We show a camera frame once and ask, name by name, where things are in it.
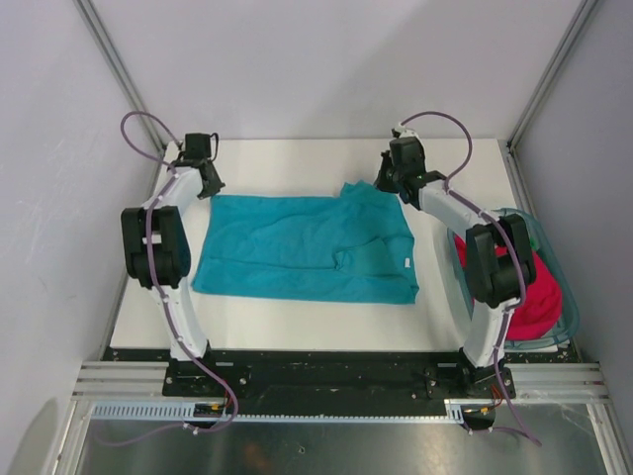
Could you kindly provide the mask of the teal t-shirt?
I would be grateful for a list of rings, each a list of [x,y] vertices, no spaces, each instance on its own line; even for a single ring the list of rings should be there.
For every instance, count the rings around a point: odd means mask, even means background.
[[[396,196],[366,182],[338,196],[212,200],[193,289],[249,298],[412,305],[414,237]]]

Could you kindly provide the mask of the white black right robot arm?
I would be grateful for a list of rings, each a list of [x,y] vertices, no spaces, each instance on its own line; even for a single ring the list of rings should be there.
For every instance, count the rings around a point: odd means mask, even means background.
[[[413,133],[397,133],[381,157],[376,187],[439,220],[466,245],[474,312],[454,381],[464,395],[479,397],[500,377],[509,323],[536,278],[526,223],[517,214],[503,218],[485,210],[450,188],[442,173],[427,170]]]

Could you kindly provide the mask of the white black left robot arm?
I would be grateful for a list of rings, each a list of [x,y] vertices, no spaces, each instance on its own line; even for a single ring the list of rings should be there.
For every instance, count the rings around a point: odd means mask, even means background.
[[[170,354],[177,361],[200,360],[210,347],[190,295],[192,255],[183,215],[225,187],[215,167],[219,144],[216,133],[187,134],[167,164],[161,187],[141,206],[121,213],[128,275],[162,312]]]

